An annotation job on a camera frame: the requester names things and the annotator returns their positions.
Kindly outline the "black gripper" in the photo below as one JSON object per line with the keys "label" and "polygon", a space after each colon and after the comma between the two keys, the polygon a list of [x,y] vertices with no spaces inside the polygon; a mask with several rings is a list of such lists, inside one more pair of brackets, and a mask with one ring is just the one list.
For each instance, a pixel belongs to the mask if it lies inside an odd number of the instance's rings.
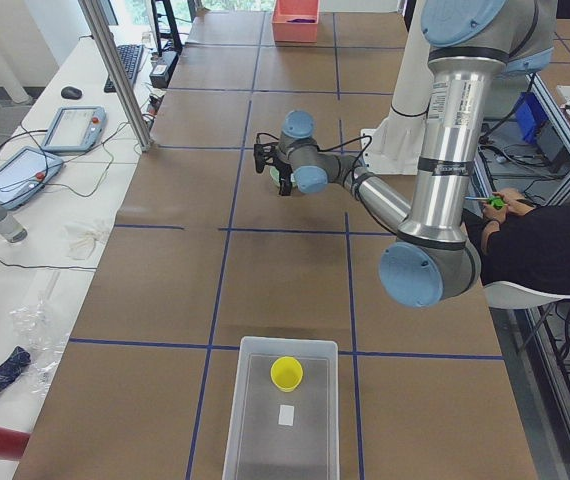
{"label": "black gripper", "polygon": [[292,185],[296,184],[291,166],[287,163],[281,162],[280,160],[275,160],[274,167],[278,169],[279,173],[281,173],[281,171],[289,173],[290,177],[285,176],[279,178],[279,195],[290,196],[292,192]]}

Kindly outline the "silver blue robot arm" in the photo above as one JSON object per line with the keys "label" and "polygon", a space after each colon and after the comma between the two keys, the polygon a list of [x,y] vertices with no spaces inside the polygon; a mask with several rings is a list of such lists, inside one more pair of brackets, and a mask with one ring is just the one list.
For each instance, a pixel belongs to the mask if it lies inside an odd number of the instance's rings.
{"label": "silver blue robot arm", "polygon": [[484,107],[499,75],[542,70],[551,60],[553,1],[429,1],[415,24],[428,44],[433,76],[413,197],[403,198],[358,158],[323,152],[313,118],[290,112],[269,150],[283,184],[312,194],[331,183],[348,190],[396,241],[379,277],[408,307],[429,307],[477,281],[481,264],[462,230]]}

